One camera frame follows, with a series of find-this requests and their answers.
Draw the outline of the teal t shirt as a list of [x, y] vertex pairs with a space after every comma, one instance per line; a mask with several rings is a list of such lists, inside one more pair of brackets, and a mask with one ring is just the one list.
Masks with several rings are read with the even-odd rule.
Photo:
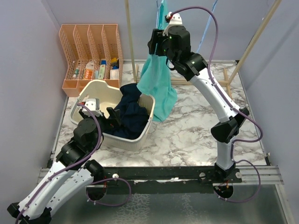
[[178, 98], [176, 90], [171, 86], [171, 71], [166, 65], [166, 57], [148, 55], [137, 88], [141, 93], [154, 97], [153, 120], [166, 120]]

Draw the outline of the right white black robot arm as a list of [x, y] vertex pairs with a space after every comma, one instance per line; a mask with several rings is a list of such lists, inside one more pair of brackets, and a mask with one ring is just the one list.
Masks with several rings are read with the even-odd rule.
[[235, 169], [232, 159], [233, 140], [249, 114], [246, 107], [240, 108], [222, 89], [208, 68], [206, 60], [191, 51], [190, 33], [182, 25], [172, 26], [165, 34], [161, 29], [153, 29], [148, 42], [149, 53], [166, 57], [173, 70], [194, 85], [213, 108], [219, 122], [211, 128], [217, 141], [217, 160], [214, 165], [215, 179], [226, 182]]

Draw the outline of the light blue wire hanger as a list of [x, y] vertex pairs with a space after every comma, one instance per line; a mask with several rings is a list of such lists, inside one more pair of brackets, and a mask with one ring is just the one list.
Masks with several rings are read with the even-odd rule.
[[[212, 12], [212, 13], [214, 13], [217, 3], [218, 3], [218, 0], [215, 0], [214, 3], [213, 3], [212, 9], [211, 9], [211, 12]], [[204, 41], [204, 39], [205, 39], [205, 37], [206, 37], [207, 30], [208, 30], [208, 28], [209, 28], [209, 25], [210, 25], [211, 20], [212, 20], [212, 16], [210, 15], [209, 18], [208, 18], [208, 21], [207, 21], [207, 24], [206, 24], [206, 27], [205, 27], [203, 36], [202, 36], [202, 38], [201, 38], [201, 40], [200, 40], [200, 42], [199, 42], [199, 46], [198, 46], [198, 49], [197, 49], [197, 51], [196, 51], [197, 53], [199, 53], [200, 48], [201, 48], [201, 46], [202, 46], [202, 44], [203, 44], [203, 41]]]

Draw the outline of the navy blue t shirt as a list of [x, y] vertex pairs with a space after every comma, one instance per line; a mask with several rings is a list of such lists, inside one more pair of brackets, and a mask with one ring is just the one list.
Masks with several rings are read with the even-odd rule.
[[139, 106], [141, 92], [136, 83], [120, 88], [122, 98], [114, 108], [120, 111], [121, 125], [106, 131], [107, 134], [129, 140], [137, 139], [148, 123], [149, 115], [146, 108]]

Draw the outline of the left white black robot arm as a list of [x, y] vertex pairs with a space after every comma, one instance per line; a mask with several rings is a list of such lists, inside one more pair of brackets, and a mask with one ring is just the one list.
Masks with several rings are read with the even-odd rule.
[[121, 124], [119, 110], [107, 108], [109, 117], [96, 115], [88, 105], [79, 110], [82, 120], [62, 147], [51, 168], [22, 201], [7, 208], [17, 224], [48, 224], [70, 198], [89, 184], [112, 178], [91, 156], [104, 140], [103, 132]]

